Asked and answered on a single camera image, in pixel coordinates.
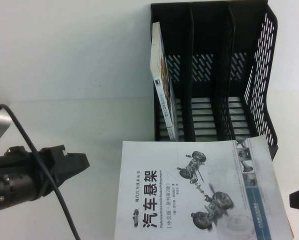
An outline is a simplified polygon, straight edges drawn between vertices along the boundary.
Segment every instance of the slotted panel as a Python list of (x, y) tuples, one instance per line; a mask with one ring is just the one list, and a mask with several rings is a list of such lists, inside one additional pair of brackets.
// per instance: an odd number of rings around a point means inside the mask
[(269, 14), (265, 14), (261, 25), (261, 33), (257, 42), (257, 50), (254, 54), (254, 69), (252, 67), (244, 98), (248, 104), (250, 98), (250, 110), (259, 135), (265, 135), (269, 146), (277, 145), (277, 137), (273, 132), (271, 120), (266, 107), (266, 93), (270, 81), (270, 71), (274, 54), (276, 27)]
[(194, 82), (210, 82), (212, 79), (213, 54), (196, 54), (192, 59), (192, 79)]
[(238, 81), (243, 78), (245, 72), (246, 57), (246, 52), (236, 52), (233, 54), (230, 67), (230, 81)]
[(234, 23), (233, 20), (228, 18), (226, 21), (222, 52), (219, 59), (219, 68), (217, 70), (213, 101), (219, 140), (232, 140), (235, 138), (228, 105), (233, 42)]
[(180, 72), (181, 72), (181, 56), (180, 55), (169, 55), (166, 58), (168, 73), (170, 80), (173, 83), (180, 82)]

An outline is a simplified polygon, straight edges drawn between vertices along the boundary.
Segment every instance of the printed car image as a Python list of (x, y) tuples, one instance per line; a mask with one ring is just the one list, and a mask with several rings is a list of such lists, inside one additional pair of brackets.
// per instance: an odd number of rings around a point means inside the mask
[(177, 168), (179, 170), (179, 175), (185, 179), (190, 179), (191, 184), (195, 184), (198, 181), (198, 176), (196, 174), (196, 171), (198, 171), (202, 181), (204, 182), (199, 167), (200, 165), (204, 165), (206, 156), (199, 151), (194, 151), (192, 155), (186, 155), (186, 157), (192, 158), (192, 160), (189, 162), (186, 168)]
[(250, 149), (247, 148), (237, 148), (237, 155), (238, 155), (238, 160), (240, 161), (245, 161), (245, 160), (251, 160), (251, 152)]
[(217, 219), (222, 217), (223, 214), (227, 214), (226, 210), (230, 209), (234, 206), (234, 203), (230, 196), (221, 191), (214, 191), (214, 188), (211, 184), (209, 184), (209, 188), (211, 189), (213, 195), (210, 197), (205, 194), (205, 192), (201, 189), (201, 184), (198, 183), (198, 177), (196, 171), (199, 173), (199, 176), (204, 183), (203, 177), (199, 171), (200, 165), (204, 165), (206, 161), (206, 156), (199, 152), (194, 151), (192, 155), (186, 155), (188, 158), (192, 158), (186, 168), (180, 168), (179, 174), (184, 179), (190, 179), (190, 184), (195, 184), (196, 189), (198, 189), (205, 197), (205, 201), (208, 205), (205, 205), (206, 212), (198, 211), (196, 213), (192, 213), (190, 216), (192, 217), (194, 225), (199, 229), (211, 229), (212, 223), (217, 223)]
[(137, 228), (139, 225), (139, 210), (135, 209), (133, 213), (134, 227)]
[(258, 181), (255, 173), (243, 173), (245, 187), (257, 187)]
[[(209, 197), (207, 194), (204, 195), (205, 201), (209, 203), (207, 206), (205, 205), (207, 212), (198, 211), (190, 215), (194, 225), (202, 230), (212, 228), (212, 222), (214, 221), (216, 223), (218, 217), (227, 214), (226, 210), (234, 206), (232, 199), (227, 193), (221, 191), (215, 192), (211, 184), (209, 187), (212, 189), (213, 196)], [(204, 194), (200, 185), (198, 189)]]
[(245, 138), (236, 139), (236, 146), (240, 145), (243, 149), (246, 148)]
[(252, 166), (250, 166), (252, 164), (252, 161), (240, 161), (240, 163), (242, 164), (242, 172), (243, 173), (250, 173), (254, 170), (254, 168)]

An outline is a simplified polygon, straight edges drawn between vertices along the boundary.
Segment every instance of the car suspension illustration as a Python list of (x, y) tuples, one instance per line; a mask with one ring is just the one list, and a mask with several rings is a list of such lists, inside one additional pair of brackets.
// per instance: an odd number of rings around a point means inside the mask
[(190, 216), (192, 217), (193, 223), (197, 228), (202, 230), (210, 229), (212, 227), (212, 222), (215, 221), (217, 217), (221, 217), (223, 214), (225, 214), (227, 209), (232, 208), (234, 203), (227, 193), (221, 191), (215, 192), (212, 185), (209, 185), (213, 192), (212, 197), (204, 193), (199, 183), (195, 183), (195, 185), (196, 188), (202, 194), (204, 194), (205, 201), (209, 204), (205, 206), (207, 212), (193, 212)]
[(186, 157), (192, 158), (192, 160), (189, 162), (186, 168), (177, 168), (179, 170), (179, 175), (185, 179), (190, 179), (191, 184), (195, 184), (198, 181), (198, 176), (196, 174), (196, 171), (198, 171), (202, 181), (204, 182), (199, 167), (200, 165), (204, 165), (206, 156), (199, 151), (194, 151), (192, 155), (186, 155)]
[(190, 183), (196, 185), (196, 188), (204, 195), (205, 201), (209, 203), (207, 206), (205, 205), (207, 212), (198, 211), (196, 213), (192, 213), (190, 216), (197, 228), (202, 230), (210, 229), (212, 227), (212, 222), (215, 221), (216, 223), (217, 217), (221, 217), (225, 214), (227, 209), (234, 206), (234, 203), (227, 193), (221, 191), (215, 192), (211, 184), (209, 184), (209, 187), (213, 192), (212, 197), (205, 194), (205, 192), (201, 189), (201, 185), (198, 183), (196, 171), (198, 171), (201, 180), (204, 182), (199, 171), (200, 165), (204, 165), (204, 162), (206, 161), (206, 156), (203, 153), (194, 151), (191, 156), (186, 155), (186, 157), (192, 158), (192, 160), (186, 168), (177, 168), (179, 170), (179, 174), (185, 179), (190, 179)]

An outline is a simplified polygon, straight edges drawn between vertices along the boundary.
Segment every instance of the upright book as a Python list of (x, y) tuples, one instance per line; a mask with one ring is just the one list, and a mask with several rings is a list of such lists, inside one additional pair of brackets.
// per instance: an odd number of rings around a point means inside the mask
[(292, 240), (264, 136), (123, 143), (115, 240)]
[(152, 24), (150, 71), (153, 76), (169, 138), (171, 141), (178, 141), (176, 99), (164, 53), (160, 22), (154, 22)]

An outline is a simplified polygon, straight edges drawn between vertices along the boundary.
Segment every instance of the white wall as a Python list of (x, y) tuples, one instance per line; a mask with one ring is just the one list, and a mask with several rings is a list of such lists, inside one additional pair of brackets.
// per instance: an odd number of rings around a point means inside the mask
[[(149, 97), (152, 2), (168, 1), (0, 0), (0, 100)], [(270, 90), (298, 91), (299, 0), (269, 4)]]

